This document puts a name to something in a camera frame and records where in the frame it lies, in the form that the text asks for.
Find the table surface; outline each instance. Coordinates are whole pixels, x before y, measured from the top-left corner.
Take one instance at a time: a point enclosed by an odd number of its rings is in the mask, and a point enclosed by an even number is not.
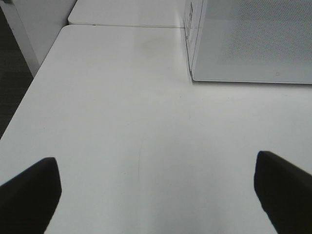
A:
[[[78,0],[70,24],[183,27],[185,0]]]
[[[312,172],[310,86],[192,83],[182,29],[65,27],[0,141],[0,184],[43,157],[47,234],[274,234],[259,150]]]

